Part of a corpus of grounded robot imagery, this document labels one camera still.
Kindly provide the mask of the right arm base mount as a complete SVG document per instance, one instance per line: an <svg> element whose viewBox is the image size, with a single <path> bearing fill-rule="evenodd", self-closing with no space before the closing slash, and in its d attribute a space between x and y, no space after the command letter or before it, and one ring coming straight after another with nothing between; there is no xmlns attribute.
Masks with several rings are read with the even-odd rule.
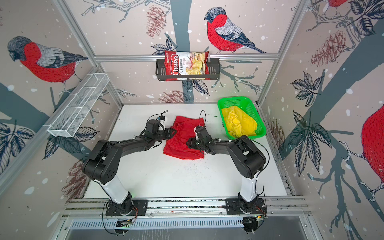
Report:
<svg viewBox="0 0 384 240"><path fill-rule="evenodd" d="M256 196L251 202L247 202L240 193L237 198L225 199L225 205L228 215L266 215L267 206L265 200Z"/></svg>

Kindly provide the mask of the yellow shorts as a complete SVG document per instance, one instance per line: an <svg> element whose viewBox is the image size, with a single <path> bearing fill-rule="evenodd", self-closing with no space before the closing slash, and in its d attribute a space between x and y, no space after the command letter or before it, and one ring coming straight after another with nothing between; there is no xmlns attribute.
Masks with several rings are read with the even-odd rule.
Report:
<svg viewBox="0 0 384 240"><path fill-rule="evenodd" d="M258 123L237 106L222 109L222 114L229 135L233 138L253 136Z"/></svg>

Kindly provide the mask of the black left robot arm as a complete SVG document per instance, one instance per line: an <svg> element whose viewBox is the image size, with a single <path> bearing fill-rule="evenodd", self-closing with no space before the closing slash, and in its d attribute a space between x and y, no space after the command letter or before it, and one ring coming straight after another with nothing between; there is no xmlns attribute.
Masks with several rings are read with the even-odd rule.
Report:
<svg viewBox="0 0 384 240"><path fill-rule="evenodd" d="M133 139L98 141L89 159L83 163L82 171L102 187L113 204L128 212L132 206L132 195L117 176L121 158L148 151L155 147L155 143L170 140L176 133L175 129L166 128L163 120L148 120L145 129Z"/></svg>

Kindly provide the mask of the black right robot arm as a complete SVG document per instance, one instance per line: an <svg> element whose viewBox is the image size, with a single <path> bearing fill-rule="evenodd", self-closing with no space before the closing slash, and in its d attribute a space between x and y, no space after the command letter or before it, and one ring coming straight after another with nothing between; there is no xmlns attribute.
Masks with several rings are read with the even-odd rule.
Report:
<svg viewBox="0 0 384 240"><path fill-rule="evenodd" d="M267 167L270 157L265 156L256 146L256 142L247 136L235 140L214 139L205 127L195 130L196 136L187 141L187 147L198 150L204 155L228 155L231 157L237 171L242 175L242 185L237 203L244 213L257 209L259 194L257 180L259 174Z"/></svg>

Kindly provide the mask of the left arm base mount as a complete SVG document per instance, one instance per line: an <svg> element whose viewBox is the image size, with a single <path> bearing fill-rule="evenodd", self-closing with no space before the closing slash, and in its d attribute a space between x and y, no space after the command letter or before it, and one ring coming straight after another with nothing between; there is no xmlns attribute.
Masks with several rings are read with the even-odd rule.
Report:
<svg viewBox="0 0 384 240"><path fill-rule="evenodd" d="M106 216L107 217L123 217L123 216L145 216L148 200L137 200L132 199L131 195L127 196L127 199L124 200L121 204L117 204L112 200L108 200L106 206Z"/></svg>

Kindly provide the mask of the red shorts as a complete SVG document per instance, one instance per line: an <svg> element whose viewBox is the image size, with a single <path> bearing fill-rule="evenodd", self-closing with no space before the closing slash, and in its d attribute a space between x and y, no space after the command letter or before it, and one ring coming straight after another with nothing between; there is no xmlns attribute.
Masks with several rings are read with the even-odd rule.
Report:
<svg viewBox="0 0 384 240"><path fill-rule="evenodd" d="M195 138L195 128L202 125L204 120L190 119L183 116L176 116L172 129L176 130L176 134L172 139L167 140L163 150L163 154L181 160L197 160L203 159L204 154L187 146L190 138Z"/></svg>

